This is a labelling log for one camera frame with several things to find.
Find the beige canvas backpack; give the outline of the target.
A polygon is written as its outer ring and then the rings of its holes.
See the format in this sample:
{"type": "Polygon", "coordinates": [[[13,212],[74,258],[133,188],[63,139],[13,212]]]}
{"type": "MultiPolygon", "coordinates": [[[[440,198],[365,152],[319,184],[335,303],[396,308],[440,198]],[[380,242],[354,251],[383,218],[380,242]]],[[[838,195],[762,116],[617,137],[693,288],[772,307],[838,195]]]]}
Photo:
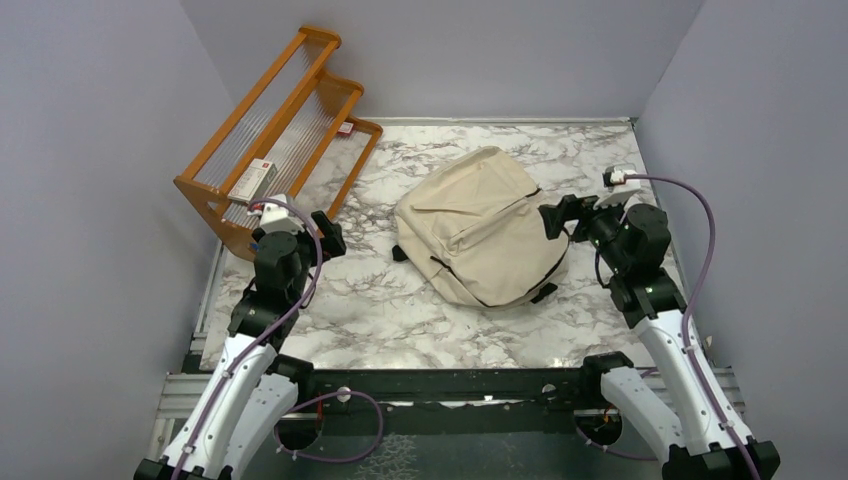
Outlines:
{"type": "Polygon", "coordinates": [[[570,239],[550,238],[545,195],[520,162],[496,146],[432,172],[395,207],[396,262],[413,265],[447,302],[502,310],[538,303],[568,271],[570,239]]]}

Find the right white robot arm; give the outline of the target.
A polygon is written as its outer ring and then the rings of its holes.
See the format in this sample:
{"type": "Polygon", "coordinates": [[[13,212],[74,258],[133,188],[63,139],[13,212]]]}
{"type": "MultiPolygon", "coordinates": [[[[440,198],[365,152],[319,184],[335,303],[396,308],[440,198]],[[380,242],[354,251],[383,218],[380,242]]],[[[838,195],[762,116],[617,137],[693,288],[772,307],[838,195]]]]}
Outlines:
{"type": "Polygon", "coordinates": [[[554,239],[588,241],[612,271],[607,288],[628,327],[653,359],[670,400],[664,402],[621,354],[586,358],[579,398],[607,401],[651,448],[665,479],[771,479],[780,456],[752,434],[703,354],[684,300],[662,263],[671,243],[666,213],[649,204],[599,207],[595,196],[566,195],[539,211],[554,239]]]}

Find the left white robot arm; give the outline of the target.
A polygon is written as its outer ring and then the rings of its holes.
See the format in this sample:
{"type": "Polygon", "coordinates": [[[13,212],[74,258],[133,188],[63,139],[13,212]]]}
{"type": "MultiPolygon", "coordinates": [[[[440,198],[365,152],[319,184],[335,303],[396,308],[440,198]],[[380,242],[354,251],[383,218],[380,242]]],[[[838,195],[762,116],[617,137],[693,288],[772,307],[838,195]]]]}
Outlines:
{"type": "Polygon", "coordinates": [[[295,231],[262,215],[252,235],[254,276],[231,313],[213,375],[160,457],[141,461],[137,479],[239,479],[283,414],[313,401],[315,386],[299,373],[306,362],[294,361],[290,373],[276,368],[323,264],[346,252],[341,228],[323,211],[295,231]]]}

